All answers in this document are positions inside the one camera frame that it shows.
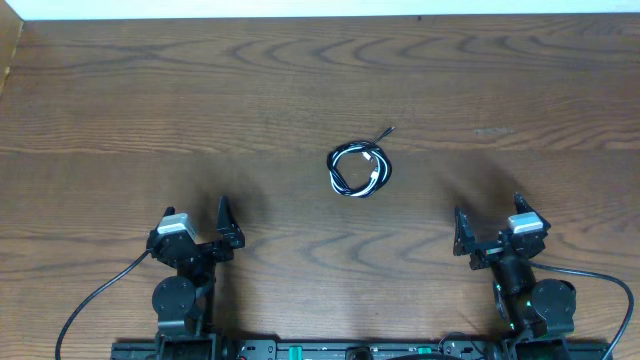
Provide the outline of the cardboard side panel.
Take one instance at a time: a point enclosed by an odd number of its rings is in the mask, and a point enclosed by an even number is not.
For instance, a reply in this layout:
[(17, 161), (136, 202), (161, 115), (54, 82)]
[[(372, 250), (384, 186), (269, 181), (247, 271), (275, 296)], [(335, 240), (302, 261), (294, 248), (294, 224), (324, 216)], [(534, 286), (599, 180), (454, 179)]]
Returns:
[(5, 1), (0, 4), (0, 90), (3, 91), (24, 21)]

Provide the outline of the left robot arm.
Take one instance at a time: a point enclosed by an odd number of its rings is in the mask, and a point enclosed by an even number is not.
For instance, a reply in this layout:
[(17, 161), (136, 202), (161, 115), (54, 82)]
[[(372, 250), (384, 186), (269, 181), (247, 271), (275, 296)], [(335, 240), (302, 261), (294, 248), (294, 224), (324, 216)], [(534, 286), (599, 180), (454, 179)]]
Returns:
[(151, 257), (176, 270), (154, 289), (152, 306), (158, 317), (156, 359), (234, 359), (233, 341), (213, 328), (216, 265), (234, 259), (245, 236), (232, 215), (229, 200), (219, 200), (214, 241), (196, 242), (197, 232), (185, 213), (166, 209), (150, 232)]

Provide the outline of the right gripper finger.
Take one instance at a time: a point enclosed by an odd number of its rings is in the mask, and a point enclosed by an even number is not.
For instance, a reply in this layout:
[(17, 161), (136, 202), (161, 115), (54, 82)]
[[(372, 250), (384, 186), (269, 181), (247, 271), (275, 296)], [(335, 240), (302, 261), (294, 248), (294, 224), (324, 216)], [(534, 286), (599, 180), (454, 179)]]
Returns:
[(474, 251), (475, 235), (468, 221), (467, 215), (460, 207), (454, 210), (455, 235), (453, 245), (453, 255), (469, 255)]
[(535, 213), (534, 208), (526, 201), (524, 196), (518, 192), (514, 194), (514, 206), (517, 214)]

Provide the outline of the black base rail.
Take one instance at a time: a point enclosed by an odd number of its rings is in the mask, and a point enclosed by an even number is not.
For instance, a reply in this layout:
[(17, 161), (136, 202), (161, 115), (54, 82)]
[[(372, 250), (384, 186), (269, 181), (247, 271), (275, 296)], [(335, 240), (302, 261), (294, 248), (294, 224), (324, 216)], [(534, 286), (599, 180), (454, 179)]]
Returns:
[(114, 343), (117, 360), (353, 360), (353, 359), (609, 359), (597, 342), (551, 340), (517, 345), (512, 352), (499, 344), (452, 338), (442, 342), (282, 342), (275, 340), (195, 340), (185, 342)]

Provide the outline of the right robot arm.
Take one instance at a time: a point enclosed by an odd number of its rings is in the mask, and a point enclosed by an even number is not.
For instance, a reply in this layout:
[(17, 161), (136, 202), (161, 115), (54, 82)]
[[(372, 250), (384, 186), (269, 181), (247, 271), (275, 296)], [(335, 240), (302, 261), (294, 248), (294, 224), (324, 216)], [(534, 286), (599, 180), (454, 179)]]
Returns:
[(453, 254), (468, 255), (473, 270), (489, 268), (500, 316), (512, 333), (486, 347), (488, 359), (567, 359), (564, 336), (574, 331), (575, 287), (563, 280), (538, 280), (531, 259), (545, 249), (550, 223), (524, 197), (514, 195), (516, 213), (490, 242), (476, 240), (468, 216), (454, 210)]

